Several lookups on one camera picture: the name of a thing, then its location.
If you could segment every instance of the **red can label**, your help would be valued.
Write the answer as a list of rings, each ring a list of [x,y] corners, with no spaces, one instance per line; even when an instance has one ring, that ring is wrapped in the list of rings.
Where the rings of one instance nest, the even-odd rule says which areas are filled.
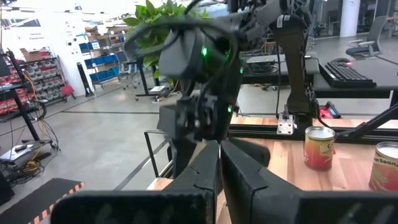
[[[334,139],[316,140],[305,137],[304,163],[311,169],[327,171],[333,160]]]
[[[398,190],[398,160],[376,151],[369,187],[373,190]]]

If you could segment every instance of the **green led light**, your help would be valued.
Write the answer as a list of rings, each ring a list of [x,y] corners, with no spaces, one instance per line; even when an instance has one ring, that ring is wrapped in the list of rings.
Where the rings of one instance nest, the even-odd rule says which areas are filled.
[[[206,55],[207,55],[207,47],[202,48],[201,54],[202,54],[203,56],[206,56]]]

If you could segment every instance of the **chair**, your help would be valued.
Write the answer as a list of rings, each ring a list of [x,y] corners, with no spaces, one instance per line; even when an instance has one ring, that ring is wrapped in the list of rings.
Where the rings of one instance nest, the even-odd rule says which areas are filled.
[[[366,41],[363,42],[363,40],[353,40],[348,42],[348,45],[352,48],[347,49],[346,54],[355,59],[372,57],[380,54],[379,37],[386,20],[387,16],[376,17],[371,26],[371,30],[366,37]]]
[[[123,87],[123,90],[126,90],[127,88],[129,88],[129,83],[131,83],[134,88],[137,88],[136,83],[140,84],[139,82],[135,82],[135,80],[136,80],[135,77],[137,74],[137,65],[136,64],[126,65],[125,62],[128,61],[128,57],[123,51],[116,52],[116,56],[117,56],[117,58],[119,60],[119,64],[120,64],[119,76],[121,78],[124,78],[125,80],[131,79],[131,81],[128,82]]]

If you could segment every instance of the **can lid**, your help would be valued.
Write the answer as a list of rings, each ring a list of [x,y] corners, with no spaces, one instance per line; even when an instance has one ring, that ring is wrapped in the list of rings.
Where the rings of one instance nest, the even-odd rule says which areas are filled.
[[[327,127],[308,127],[305,130],[305,134],[318,139],[329,139],[335,137],[335,131]]]
[[[398,142],[380,142],[376,149],[386,156],[398,159]]]

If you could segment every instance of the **blue storage bin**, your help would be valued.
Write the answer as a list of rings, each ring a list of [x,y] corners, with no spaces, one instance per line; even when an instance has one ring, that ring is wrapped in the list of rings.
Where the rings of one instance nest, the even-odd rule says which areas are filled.
[[[86,66],[92,66],[92,64],[93,64],[93,61],[91,60],[91,59],[86,59],[85,60],[85,64],[86,64]]]
[[[115,74],[113,73],[113,71],[112,70],[108,70],[106,72],[106,78],[113,78],[113,77],[115,77]]]
[[[95,63],[96,65],[102,65],[104,64],[104,57],[97,57],[97,58],[93,58],[93,63]]]
[[[98,72],[97,74],[90,74],[90,78],[93,81],[102,81],[108,77],[108,71]]]
[[[112,62],[117,62],[118,58],[116,57],[116,55],[108,55],[108,56],[104,56],[104,63],[112,63]]]
[[[90,74],[91,81],[98,81],[97,74]]]
[[[94,50],[93,44],[98,45],[98,41],[92,41],[92,42],[88,42],[88,43],[83,43],[83,44],[79,44],[80,50],[82,52],[87,52],[89,50]]]
[[[88,50],[88,44],[79,44],[80,50],[86,52]]]
[[[114,75],[119,75],[119,66],[113,67],[111,70],[113,71]]]

